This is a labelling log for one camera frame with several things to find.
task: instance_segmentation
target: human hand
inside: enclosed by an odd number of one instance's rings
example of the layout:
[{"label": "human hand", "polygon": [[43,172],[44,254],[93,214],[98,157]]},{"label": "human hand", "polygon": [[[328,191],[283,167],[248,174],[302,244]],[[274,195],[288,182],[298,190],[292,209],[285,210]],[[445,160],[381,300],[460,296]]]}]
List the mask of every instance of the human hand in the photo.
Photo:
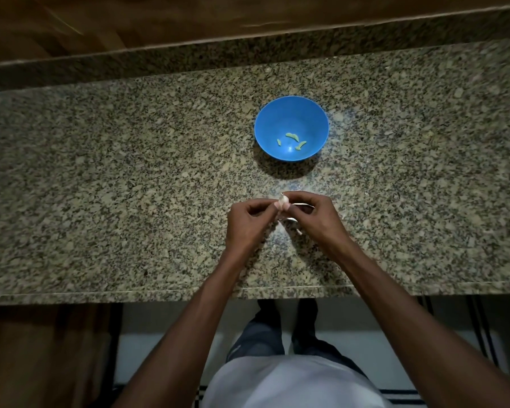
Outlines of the human hand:
[{"label": "human hand", "polygon": [[233,204],[228,212],[226,252],[244,265],[278,212],[276,199],[251,199]]},{"label": "human hand", "polygon": [[[328,196],[310,192],[283,192],[290,203],[284,203],[283,210],[288,216],[299,221],[302,228],[319,245],[331,260],[338,262],[345,253],[347,244],[352,242],[338,212]],[[307,203],[314,207],[312,213],[303,212],[292,203]]]}]

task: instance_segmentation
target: forearm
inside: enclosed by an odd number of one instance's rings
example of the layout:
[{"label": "forearm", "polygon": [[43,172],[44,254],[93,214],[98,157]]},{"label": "forearm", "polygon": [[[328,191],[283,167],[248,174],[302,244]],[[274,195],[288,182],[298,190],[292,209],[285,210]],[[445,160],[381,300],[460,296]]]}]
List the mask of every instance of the forearm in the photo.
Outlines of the forearm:
[{"label": "forearm", "polygon": [[189,407],[215,330],[243,267],[225,252],[177,321],[151,351],[114,407]]},{"label": "forearm", "polygon": [[421,307],[349,240],[340,267],[431,407],[510,407],[510,380]]}]

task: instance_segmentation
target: wooden panel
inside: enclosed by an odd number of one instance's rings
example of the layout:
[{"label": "wooden panel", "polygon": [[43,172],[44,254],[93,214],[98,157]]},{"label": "wooden panel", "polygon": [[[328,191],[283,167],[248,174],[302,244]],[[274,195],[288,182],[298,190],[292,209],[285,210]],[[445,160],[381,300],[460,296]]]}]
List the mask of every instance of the wooden panel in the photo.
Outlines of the wooden panel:
[{"label": "wooden panel", "polygon": [[[89,54],[505,5],[510,0],[0,0],[0,61],[41,59],[43,52],[52,57]],[[28,39],[33,42],[14,42]],[[50,44],[63,50],[48,48]]]},{"label": "wooden panel", "polygon": [[0,307],[0,408],[85,407],[100,391],[110,305]]}]

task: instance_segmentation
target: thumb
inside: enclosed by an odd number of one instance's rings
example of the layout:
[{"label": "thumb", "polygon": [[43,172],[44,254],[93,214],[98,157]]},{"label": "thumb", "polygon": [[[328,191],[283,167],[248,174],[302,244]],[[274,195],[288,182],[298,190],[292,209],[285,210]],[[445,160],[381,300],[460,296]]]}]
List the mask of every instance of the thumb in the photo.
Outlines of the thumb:
[{"label": "thumb", "polygon": [[265,211],[259,215],[258,219],[260,221],[264,222],[265,225],[268,225],[268,224],[274,222],[274,219],[276,219],[278,212],[279,212],[278,207],[274,203],[271,203],[268,205],[268,207],[265,209]]},{"label": "thumb", "polygon": [[305,227],[307,221],[309,220],[308,218],[310,215],[304,213],[292,203],[284,203],[283,210],[286,211],[290,217],[297,219],[302,227]]}]

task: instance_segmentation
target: person's left hand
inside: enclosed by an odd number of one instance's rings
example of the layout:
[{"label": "person's left hand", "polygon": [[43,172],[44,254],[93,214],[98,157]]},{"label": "person's left hand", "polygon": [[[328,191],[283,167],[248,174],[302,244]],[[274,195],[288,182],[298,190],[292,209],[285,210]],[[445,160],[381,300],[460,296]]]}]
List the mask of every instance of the person's left hand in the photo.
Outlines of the person's left hand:
[{"label": "person's left hand", "polygon": [[225,250],[245,264],[263,239],[267,226],[276,219],[277,205],[276,199],[251,199],[232,205]]}]

